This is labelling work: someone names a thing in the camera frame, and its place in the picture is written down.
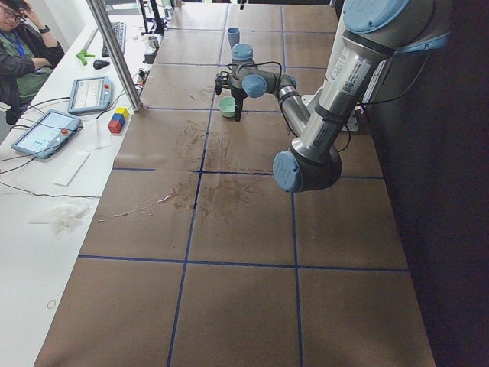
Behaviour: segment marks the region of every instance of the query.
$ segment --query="blue cup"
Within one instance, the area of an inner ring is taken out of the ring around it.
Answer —
[[[237,28],[237,27],[228,28],[228,40],[229,40],[229,46],[231,46],[231,49],[236,44],[239,44],[239,28]]]

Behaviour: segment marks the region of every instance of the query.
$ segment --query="lanyard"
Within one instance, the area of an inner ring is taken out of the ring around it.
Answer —
[[[25,50],[24,50],[24,46],[22,46],[21,39],[19,38],[16,31],[12,31],[12,33],[14,34],[15,41],[12,40],[7,34],[1,32],[1,31],[0,31],[0,36],[2,36],[4,39],[6,39],[8,42],[10,42],[15,47],[15,49],[17,50],[20,57],[25,56]]]

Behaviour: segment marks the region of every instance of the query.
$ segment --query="keyboard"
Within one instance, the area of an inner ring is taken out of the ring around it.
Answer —
[[[117,42],[119,43],[119,47],[121,48],[122,53],[124,53],[125,49],[125,23],[122,21],[113,21],[111,23],[112,30],[115,33],[115,37],[117,38]],[[102,48],[102,57],[108,57],[108,49],[107,45],[104,42],[104,46]]]

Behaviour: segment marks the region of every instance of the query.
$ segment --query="green bowl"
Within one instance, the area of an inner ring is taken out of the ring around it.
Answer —
[[[217,107],[224,117],[233,117],[235,115],[235,98],[224,97],[219,101]]]

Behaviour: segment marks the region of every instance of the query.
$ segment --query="glasses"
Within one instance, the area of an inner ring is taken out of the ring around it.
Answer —
[[[5,17],[7,19],[15,19],[15,21],[19,23],[25,23],[25,18],[22,15],[17,15],[15,14],[12,10],[4,8],[3,6],[0,5],[0,8],[3,10],[3,14],[5,14]]]

